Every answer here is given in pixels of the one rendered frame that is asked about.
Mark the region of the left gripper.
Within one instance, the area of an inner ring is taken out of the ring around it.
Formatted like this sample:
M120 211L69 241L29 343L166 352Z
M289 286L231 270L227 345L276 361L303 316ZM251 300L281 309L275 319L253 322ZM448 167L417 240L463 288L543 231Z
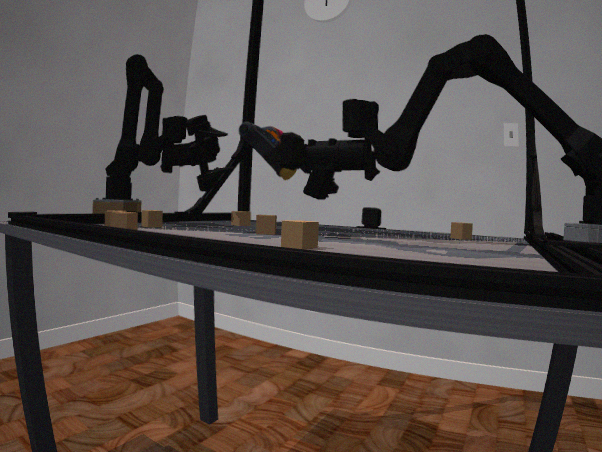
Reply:
M341 141L334 138L329 139L329 142L310 139L308 144L304 144L304 139L300 135L293 132L282 133L281 150L278 145L265 153L264 159L280 162L282 168L301 169L307 174L311 173L311 171L307 171L309 163L328 166L328 169L342 172L339 162ZM301 167L302 165L303 167Z

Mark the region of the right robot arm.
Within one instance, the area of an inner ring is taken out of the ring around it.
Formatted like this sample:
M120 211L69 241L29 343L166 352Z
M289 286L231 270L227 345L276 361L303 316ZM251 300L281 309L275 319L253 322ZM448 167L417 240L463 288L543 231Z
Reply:
M175 160L175 149L179 143L182 143L183 139L186 139L187 118L182 116L163 118L162 135L159 137L160 110L164 88L162 82L148 67L144 56L133 55L128 58L126 78L127 94L122 136L114 160L105 169L107 176L111 177L106 177L106 198L102 199L133 200L131 199L132 183L130 177L132 171L137 168L138 161L148 166L157 164L162 151L160 168L162 172L172 173L173 166L179 166ZM145 129L139 145L136 144L136 133L143 87L150 91L148 92ZM204 138L204 141L207 162L213 162L216 160L217 153L220 152L218 137ZM137 160L137 158L139 159ZM120 175L124 176L119 177ZM127 176L125 177L125 175Z

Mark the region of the brown block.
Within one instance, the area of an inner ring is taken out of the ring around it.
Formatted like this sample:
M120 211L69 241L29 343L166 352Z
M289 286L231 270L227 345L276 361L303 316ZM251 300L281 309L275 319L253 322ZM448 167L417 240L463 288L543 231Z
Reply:
M251 212L232 211L231 225L251 226Z
M472 239L473 223L451 222L451 238L454 239Z
M138 213L111 212L110 227L138 230Z
M275 235L277 215L256 215L256 234Z
M126 212L126 211L105 211L105 226L110 226L110 213L111 212Z
M143 227L162 227L163 211L159 210L142 210L142 225Z
M318 248L319 222L282 221L281 247L296 249Z

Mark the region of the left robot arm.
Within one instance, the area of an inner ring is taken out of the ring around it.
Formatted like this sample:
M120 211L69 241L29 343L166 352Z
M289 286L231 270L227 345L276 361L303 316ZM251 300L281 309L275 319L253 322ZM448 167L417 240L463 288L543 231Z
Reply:
M380 173L376 161L392 171L405 170L412 160L419 132L446 82L477 75L505 89L558 140L566 154L561 161L574 176L581 176L586 186L583 221L579 223L602 225L602 138L576 124L487 34L433 56L401 116L385 133L378 130L379 105L375 101L343 101L343 131L349 132L348 137L365 140L340 142L342 170L365 170L369 181ZM324 200L328 194L337 193L339 186L333 177L340 171L311 163L307 164L307 171L312 172L304 194Z

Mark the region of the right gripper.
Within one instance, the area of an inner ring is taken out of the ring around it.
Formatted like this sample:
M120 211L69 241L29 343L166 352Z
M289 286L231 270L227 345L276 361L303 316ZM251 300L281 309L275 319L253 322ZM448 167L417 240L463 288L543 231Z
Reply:
M201 119L201 120L200 120ZM195 121L195 122L194 122ZM193 127L194 122L194 127ZM207 162L207 152L204 138L223 137L228 133L216 130L211 127L206 115L196 116L186 121L188 136L195 135L196 143L179 144L175 149L175 160L180 167L184 165L199 165L201 174L197 176L199 189L207 192L219 184L220 175L228 172L234 167L223 167L209 170ZM203 132L204 131L204 132ZM208 131L208 132L206 132ZM204 147L205 146L205 147ZM201 150L202 151L201 151ZM196 154L197 153L197 154ZM201 155L201 157L200 157ZM197 157L198 156L198 157ZM203 161L201 161L201 158ZM214 178L215 175L219 175ZM213 179L214 178L214 179ZM212 184L214 183L214 184Z

